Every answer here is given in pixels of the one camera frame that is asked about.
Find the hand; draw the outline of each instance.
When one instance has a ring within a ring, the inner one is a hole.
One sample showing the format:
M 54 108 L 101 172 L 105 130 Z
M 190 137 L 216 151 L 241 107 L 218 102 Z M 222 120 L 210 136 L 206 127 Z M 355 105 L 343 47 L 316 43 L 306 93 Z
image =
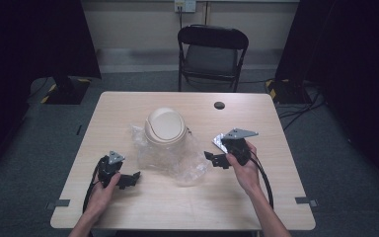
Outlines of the hand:
M 91 214 L 96 218 L 100 217 L 100 215 L 107 209 L 107 206 L 113 197 L 115 185 L 118 183 L 120 176 L 120 173 L 113 175 L 106 188 L 103 187 L 101 182 L 98 182 L 98 175 L 96 176 L 96 180 L 94 181 L 96 184 L 92 189 L 85 213 Z
M 257 154 L 257 148 L 249 141 L 246 141 L 246 143 L 248 144 L 249 149 L 254 154 Z M 251 157 L 253 159 L 256 159 L 254 154 L 251 154 Z M 253 190 L 261 187 L 259 171 L 252 160 L 249 160 L 245 166 L 241 166 L 234 155 L 229 153 L 226 155 L 226 158 L 235 170 L 239 185 L 245 190 L 248 195 L 251 194 Z

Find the gray carpet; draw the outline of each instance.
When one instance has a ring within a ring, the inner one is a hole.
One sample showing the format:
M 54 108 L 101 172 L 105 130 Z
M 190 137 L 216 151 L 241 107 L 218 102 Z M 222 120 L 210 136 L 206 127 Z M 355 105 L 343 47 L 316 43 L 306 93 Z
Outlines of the gray carpet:
M 245 70 L 238 92 L 264 93 L 264 83 L 247 82 L 273 75 L 274 70 Z M 52 211 L 46 205 L 59 198 L 101 93 L 177 91 L 177 77 L 176 71 L 104 74 L 103 80 L 93 80 L 80 106 L 40 104 L 53 82 L 37 79 L 32 91 L 43 86 L 29 98 L 25 121 L 0 160 L 0 236 L 67 236 L 68 230 L 51 228 Z M 185 82 L 183 91 L 231 89 Z M 316 89 L 310 88 L 309 93 L 314 95 Z M 300 108 L 277 106 L 277 111 Z M 281 124 L 286 126 L 292 119 L 284 118 Z M 292 235 L 379 236 L 379 172 L 349 144 L 330 109 L 322 106 L 304 114 L 285 132 L 306 194 L 319 204 L 312 208 L 316 228 Z M 95 235 L 114 233 L 97 231 Z

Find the person's right hand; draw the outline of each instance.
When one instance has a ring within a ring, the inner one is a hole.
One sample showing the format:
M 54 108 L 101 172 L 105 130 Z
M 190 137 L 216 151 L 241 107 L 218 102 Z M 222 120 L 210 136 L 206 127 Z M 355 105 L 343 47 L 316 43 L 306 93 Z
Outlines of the person's right hand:
M 246 141 L 246 143 L 248 144 L 248 147 L 251 149 L 251 151 L 254 154 L 257 154 L 257 148 L 249 141 Z M 254 154 L 251 154 L 251 157 L 255 160 L 256 157 Z M 228 153 L 226 154 L 226 158 L 235 170 L 239 185 L 245 190 L 248 195 L 251 194 L 254 189 L 261 189 L 259 171 L 252 160 L 249 160 L 248 163 L 246 163 L 244 166 L 241 166 L 234 155 Z

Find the black circular object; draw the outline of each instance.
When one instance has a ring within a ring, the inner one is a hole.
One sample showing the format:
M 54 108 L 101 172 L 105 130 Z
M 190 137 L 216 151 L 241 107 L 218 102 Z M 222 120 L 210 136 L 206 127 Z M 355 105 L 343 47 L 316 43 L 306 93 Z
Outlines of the black circular object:
M 224 103 L 223 102 L 216 102 L 214 103 L 214 108 L 217 109 L 217 110 L 223 110 L 225 107 Z

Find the chair seat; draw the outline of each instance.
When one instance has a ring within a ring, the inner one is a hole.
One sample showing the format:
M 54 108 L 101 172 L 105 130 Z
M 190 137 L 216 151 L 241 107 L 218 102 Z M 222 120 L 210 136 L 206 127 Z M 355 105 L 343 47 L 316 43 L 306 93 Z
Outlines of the chair seat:
M 184 72 L 235 77 L 237 57 L 236 49 L 190 45 Z

